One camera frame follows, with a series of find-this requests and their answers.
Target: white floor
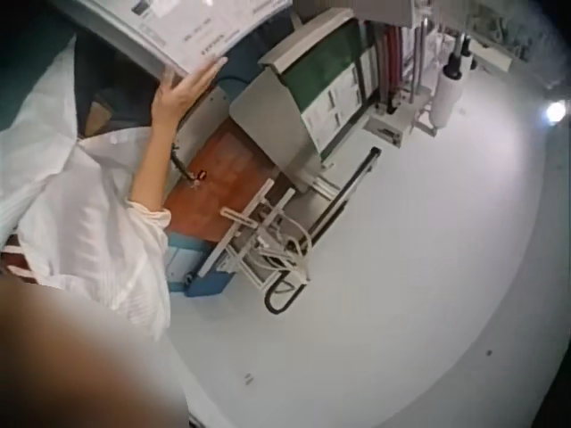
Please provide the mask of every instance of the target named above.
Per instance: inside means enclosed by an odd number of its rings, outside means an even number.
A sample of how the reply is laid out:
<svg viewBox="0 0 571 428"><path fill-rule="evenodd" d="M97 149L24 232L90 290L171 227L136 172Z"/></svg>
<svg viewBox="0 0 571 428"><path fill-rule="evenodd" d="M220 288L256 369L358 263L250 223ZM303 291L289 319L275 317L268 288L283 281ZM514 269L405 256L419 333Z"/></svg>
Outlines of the white floor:
<svg viewBox="0 0 571 428"><path fill-rule="evenodd" d="M524 257L542 192L541 107L480 70L436 139L415 130L398 150L357 132L345 156L378 145L380 164L282 317L241 277L217 298L174 297L170 338L220 412L237 428L370 428L443 376Z"/></svg>

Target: orange wooden surface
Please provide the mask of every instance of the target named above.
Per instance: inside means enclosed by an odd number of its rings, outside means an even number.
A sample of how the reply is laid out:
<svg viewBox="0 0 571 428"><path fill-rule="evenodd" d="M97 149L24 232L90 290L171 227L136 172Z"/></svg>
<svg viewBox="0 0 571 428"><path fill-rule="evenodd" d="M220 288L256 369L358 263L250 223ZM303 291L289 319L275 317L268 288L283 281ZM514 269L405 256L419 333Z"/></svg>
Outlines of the orange wooden surface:
<svg viewBox="0 0 571 428"><path fill-rule="evenodd" d="M274 165L232 119L211 136L188 166L207 177L192 189L180 180L165 207L172 213L169 230L185 236L219 242L232 222L219 213L222 207L242 211L270 177Z"/></svg>

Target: blurry object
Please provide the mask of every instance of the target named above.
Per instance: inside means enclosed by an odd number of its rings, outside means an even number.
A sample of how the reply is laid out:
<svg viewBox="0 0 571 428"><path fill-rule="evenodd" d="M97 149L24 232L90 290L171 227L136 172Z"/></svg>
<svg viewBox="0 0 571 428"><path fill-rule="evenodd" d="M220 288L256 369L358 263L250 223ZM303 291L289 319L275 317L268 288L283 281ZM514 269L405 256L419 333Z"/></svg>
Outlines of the blurry object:
<svg viewBox="0 0 571 428"><path fill-rule="evenodd" d="M545 116L551 125L558 124L567 115L567 103L559 101L551 103L545 111Z"/></svg>
<svg viewBox="0 0 571 428"><path fill-rule="evenodd" d="M3 426L188 426L162 349L98 303L0 267Z"/></svg>

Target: light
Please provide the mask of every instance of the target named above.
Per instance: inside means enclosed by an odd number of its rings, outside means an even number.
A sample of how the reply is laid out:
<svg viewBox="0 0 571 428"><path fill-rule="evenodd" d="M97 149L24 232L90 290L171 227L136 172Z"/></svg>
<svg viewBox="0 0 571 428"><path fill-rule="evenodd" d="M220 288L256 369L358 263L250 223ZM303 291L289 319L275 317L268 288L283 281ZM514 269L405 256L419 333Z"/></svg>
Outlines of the light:
<svg viewBox="0 0 571 428"><path fill-rule="evenodd" d="M567 107L564 101L551 103L545 111L545 116L551 125L559 123L567 114Z"/></svg>

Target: paper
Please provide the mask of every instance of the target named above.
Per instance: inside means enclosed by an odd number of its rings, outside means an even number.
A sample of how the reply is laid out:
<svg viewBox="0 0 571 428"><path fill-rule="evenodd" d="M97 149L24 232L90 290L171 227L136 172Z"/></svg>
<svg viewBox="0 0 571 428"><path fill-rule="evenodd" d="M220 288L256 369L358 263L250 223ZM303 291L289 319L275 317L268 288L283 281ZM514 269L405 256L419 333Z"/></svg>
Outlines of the paper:
<svg viewBox="0 0 571 428"><path fill-rule="evenodd" d="M158 48L191 73L208 56L225 54L291 0L74 0L91 4L128 36Z"/></svg>
<svg viewBox="0 0 571 428"><path fill-rule="evenodd" d="M357 69L352 64L302 114L319 152L326 149L362 103Z"/></svg>

